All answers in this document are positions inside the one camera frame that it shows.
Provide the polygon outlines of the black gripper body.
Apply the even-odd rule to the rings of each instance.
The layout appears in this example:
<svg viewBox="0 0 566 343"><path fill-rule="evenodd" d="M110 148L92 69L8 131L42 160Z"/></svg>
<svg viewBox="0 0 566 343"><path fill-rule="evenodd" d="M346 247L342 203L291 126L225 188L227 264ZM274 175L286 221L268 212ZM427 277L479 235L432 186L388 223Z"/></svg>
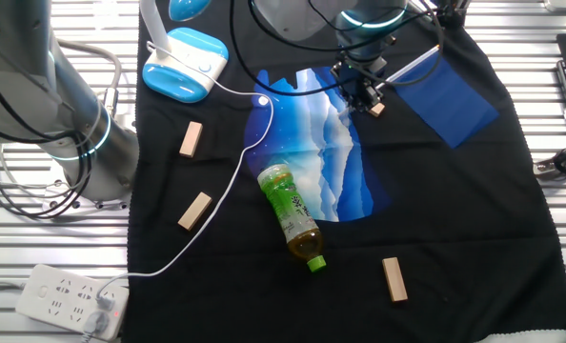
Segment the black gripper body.
<svg viewBox="0 0 566 343"><path fill-rule="evenodd" d="M343 96L357 96L384 75L388 62L378 56L375 60L353 60L347 52L339 52L333 65L333 77Z"/></svg>

